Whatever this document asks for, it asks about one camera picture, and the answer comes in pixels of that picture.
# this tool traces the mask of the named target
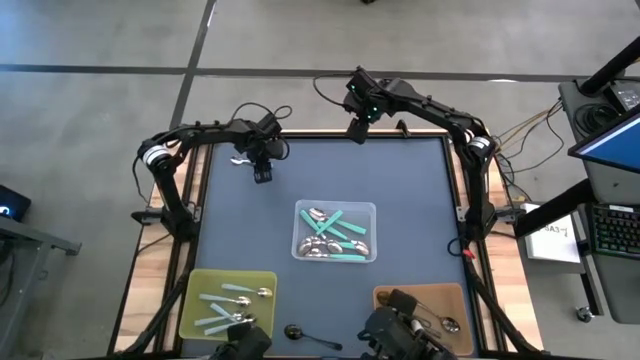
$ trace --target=black spoon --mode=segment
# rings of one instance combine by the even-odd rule
[[[342,350],[342,344],[338,344],[338,343],[334,343],[331,341],[327,341],[327,340],[321,340],[318,338],[314,338],[313,336],[309,336],[305,333],[302,332],[302,328],[298,325],[294,325],[294,324],[289,324],[287,326],[284,327],[284,334],[291,340],[300,340],[303,337],[309,338],[311,340],[317,341],[325,346],[330,347],[331,349],[334,350]]]

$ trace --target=white paper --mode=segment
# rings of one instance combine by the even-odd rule
[[[522,205],[527,213],[538,207],[535,204]],[[525,237],[525,242],[527,255],[530,259],[580,263],[571,215],[567,215]]]

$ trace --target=monitor screen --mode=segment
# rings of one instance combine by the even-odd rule
[[[585,160],[640,173],[640,114],[579,143],[570,153]]]

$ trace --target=computer monitor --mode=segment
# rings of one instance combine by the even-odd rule
[[[569,155],[640,173],[640,106],[571,147]]]

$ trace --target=wooden table frame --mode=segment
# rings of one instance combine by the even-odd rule
[[[283,134],[292,138],[343,138],[344,130],[289,130],[283,131]],[[411,134],[420,137],[442,137],[443,143],[448,143],[447,132],[444,130],[414,130]],[[403,133],[400,130],[370,130],[369,135],[370,137],[401,138]],[[467,205],[467,196],[460,163],[450,148],[445,148],[444,153],[449,167],[447,173],[454,190],[453,200],[457,206],[464,207]],[[207,192],[212,154],[213,146],[210,145],[193,149],[188,160],[178,168],[175,175],[179,188],[182,184],[183,200],[187,203],[194,202],[200,209]],[[496,207],[506,206],[504,184],[495,161],[489,169],[489,188],[490,201]],[[155,187],[149,205],[162,206],[162,199]],[[496,224],[494,229],[513,233],[511,226],[505,224]],[[138,247],[164,234],[166,230],[160,224],[146,226],[141,231]],[[187,258],[195,257],[197,245],[197,240],[189,244],[169,237],[134,257],[108,353],[126,349],[144,330],[175,284],[176,274],[182,271]],[[483,278],[489,291],[497,297],[502,309],[527,341],[538,349],[542,349],[542,340],[516,241],[507,236],[492,234],[485,242],[472,244],[471,250],[476,255],[474,261],[476,271]],[[505,339],[504,334],[496,326],[497,323],[491,318],[488,308],[470,286],[469,295],[472,307],[471,320],[475,326],[476,343],[479,347],[478,353],[482,355],[485,350],[513,351],[513,345]],[[180,299],[147,351],[179,351],[182,339],[176,332],[182,306],[183,299]]]

